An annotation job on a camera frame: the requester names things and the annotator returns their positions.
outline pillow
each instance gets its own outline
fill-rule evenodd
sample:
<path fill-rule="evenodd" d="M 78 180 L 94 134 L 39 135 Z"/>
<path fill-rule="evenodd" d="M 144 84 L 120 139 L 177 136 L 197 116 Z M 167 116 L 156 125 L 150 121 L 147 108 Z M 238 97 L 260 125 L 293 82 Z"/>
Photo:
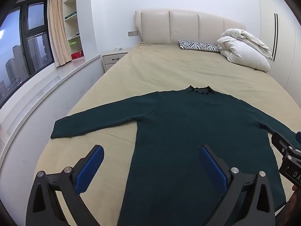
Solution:
<path fill-rule="evenodd" d="M 219 53 L 219 48 L 209 43 L 180 40 L 179 45 L 181 49 Z"/>
<path fill-rule="evenodd" d="M 222 48 L 221 55 L 226 57 L 228 61 L 264 72 L 270 71 L 271 67 L 266 57 L 243 41 L 231 36 L 224 36 L 217 42 Z"/>

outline wall socket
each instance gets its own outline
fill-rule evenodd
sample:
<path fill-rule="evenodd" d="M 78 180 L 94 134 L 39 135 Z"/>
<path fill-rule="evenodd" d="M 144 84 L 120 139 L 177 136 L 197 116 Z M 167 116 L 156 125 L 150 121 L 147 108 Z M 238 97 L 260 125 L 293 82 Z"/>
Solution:
<path fill-rule="evenodd" d="M 129 36 L 136 36 L 136 35 L 138 35 L 138 31 L 129 31 L 128 35 Z"/>

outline dark green sweater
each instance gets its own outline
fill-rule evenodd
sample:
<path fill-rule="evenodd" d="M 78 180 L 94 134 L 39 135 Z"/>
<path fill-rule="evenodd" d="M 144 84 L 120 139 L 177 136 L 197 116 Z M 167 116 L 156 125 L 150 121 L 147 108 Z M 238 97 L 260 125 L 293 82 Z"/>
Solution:
<path fill-rule="evenodd" d="M 286 202 L 268 132 L 296 147 L 285 125 L 230 95 L 190 86 L 102 105 L 56 121 L 51 138 L 137 121 L 136 145 L 118 226 L 200 226 L 222 197 L 198 158 L 207 144 L 229 167 L 266 172 L 275 209 Z"/>

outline bed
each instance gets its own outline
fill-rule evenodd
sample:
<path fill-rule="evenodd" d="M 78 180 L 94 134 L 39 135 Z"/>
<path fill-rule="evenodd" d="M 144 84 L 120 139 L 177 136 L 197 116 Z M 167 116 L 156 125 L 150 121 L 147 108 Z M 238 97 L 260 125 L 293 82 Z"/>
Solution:
<path fill-rule="evenodd" d="M 301 130 L 301 109 L 268 74 L 230 63 L 218 53 L 181 50 L 177 44 L 178 40 L 194 40 L 216 45 L 226 29 L 244 29 L 243 24 L 193 11 L 150 9 L 136 11 L 136 26 L 143 42 L 111 67 L 69 115 L 150 92 L 210 86 L 248 102 L 294 132 Z M 136 122 L 131 122 L 79 137 L 50 140 L 34 175 L 40 170 L 61 172 L 85 157 L 95 144 L 102 145 L 105 160 L 81 197 L 100 225 L 116 226 L 136 131 Z M 271 147 L 279 166 L 282 156 Z M 281 179 L 288 200 L 292 184 Z M 58 197 L 69 224 L 76 225 L 61 194 Z"/>

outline window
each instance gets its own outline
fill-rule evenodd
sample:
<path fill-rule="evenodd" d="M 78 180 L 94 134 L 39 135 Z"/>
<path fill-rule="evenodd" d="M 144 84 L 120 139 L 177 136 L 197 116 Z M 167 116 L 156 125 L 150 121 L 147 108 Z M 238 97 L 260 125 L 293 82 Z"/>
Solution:
<path fill-rule="evenodd" d="M 16 4 L 0 28 L 0 108 L 23 83 L 53 62 L 47 0 Z"/>

